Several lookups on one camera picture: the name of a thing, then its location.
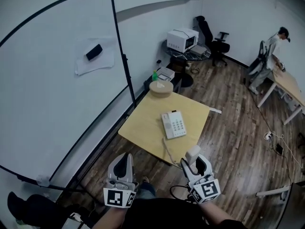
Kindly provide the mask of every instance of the blue jeans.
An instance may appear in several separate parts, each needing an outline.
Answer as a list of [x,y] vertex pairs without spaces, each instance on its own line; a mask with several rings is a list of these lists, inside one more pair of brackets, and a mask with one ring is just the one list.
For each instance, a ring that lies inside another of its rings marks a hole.
[[152,186],[152,184],[148,182],[143,182],[139,186],[139,190],[135,199],[153,199],[156,198],[156,190]]

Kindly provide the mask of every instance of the microwave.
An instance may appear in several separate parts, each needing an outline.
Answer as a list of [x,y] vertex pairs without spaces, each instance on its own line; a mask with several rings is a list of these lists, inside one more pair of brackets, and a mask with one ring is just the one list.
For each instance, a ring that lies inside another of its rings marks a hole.
[[199,32],[181,28],[167,32],[167,47],[186,52],[197,45]]

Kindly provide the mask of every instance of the white shirt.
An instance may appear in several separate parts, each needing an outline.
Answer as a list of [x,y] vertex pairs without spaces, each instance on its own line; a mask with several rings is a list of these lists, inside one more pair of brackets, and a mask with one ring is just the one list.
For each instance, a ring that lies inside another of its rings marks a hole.
[[273,70],[274,66],[276,65],[275,60],[273,59],[272,55],[277,57],[279,59],[280,55],[280,48],[281,48],[281,39],[278,36],[278,34],[274,35],[271,37],[267,43],[267,47],[269,47],[269,55],[268,55],[268,60],[267,60],[267,69]]

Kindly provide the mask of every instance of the wooden floor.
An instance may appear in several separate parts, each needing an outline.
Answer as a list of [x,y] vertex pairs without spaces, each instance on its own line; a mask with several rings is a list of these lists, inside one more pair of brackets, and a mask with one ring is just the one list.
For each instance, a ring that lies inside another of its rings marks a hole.
[[[199,63],[200,73],[193,75],[194,84],[185,88],[183,95],[222,110],[222,114],[210,112],[198,142],[201,154],[212,163],[220,182],[222,194],[216,204],[248,228],[273,228],[282,202],[278,196],[257,198],[255,194],[290,184],[286,160],[272,151],[268,141],[264,140],[264,134],[269,129],[256,107],[262,95],[254,96],[253,99],[243,84],[244,68],[227,61],[227,67],[212,67],[210,60]],[[265,82],[259,90],[266,92],[270,85]],[[297,135],[299,132],[305,133],[302,113],[283,126],[283,121],[291,111],[275,91],[263,104],[261,111],[272,131],[285,136],[294,156],[302,162],[305,150],[297,149],[300,143]],[[182,170],[166,165],[117,135],[81,182],[99,201],[103,201],[102,188],[107,177],[107,167],[123,152],[133,155],[136,178],[139,181],[142,176],[147,176],[156,187],[158,197],[170,198],[171,186],[186,184]],[[291,180],[305,180],[287,148],[284,148],[284,155],[288,158]],[[175,194],[185,197],[187,192],[181,188],[176,189]],[[88,195],[79,193],[63,194],[58,203],[79,203],[90,210],[94,207]],[[96,209],[100,212],[103,208],[96,205]]]

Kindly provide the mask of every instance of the person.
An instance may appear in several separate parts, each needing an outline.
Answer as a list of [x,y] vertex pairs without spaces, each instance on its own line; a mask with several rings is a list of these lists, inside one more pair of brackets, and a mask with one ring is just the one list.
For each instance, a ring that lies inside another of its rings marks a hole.
[[129,209],[111,207],[92,229],[185,228],[245,229],[212,202],[200,205],[173,198],[156,198],[156,191],[147,177]]
[[275,68],[279,67],[282,69],[282,64],[279,61],[280,47],[281,41],[289,39],[289,32],[285,27],[281,27],[279,32],[271,37],[267,42],[266,46],[267,50],[267,64],[263,66],[261,72],[256,76],[253,82],[250,84],[249,89],[254,94],[258,95],[257,87],[264,82],[264,80],[268,77],[269,73]]

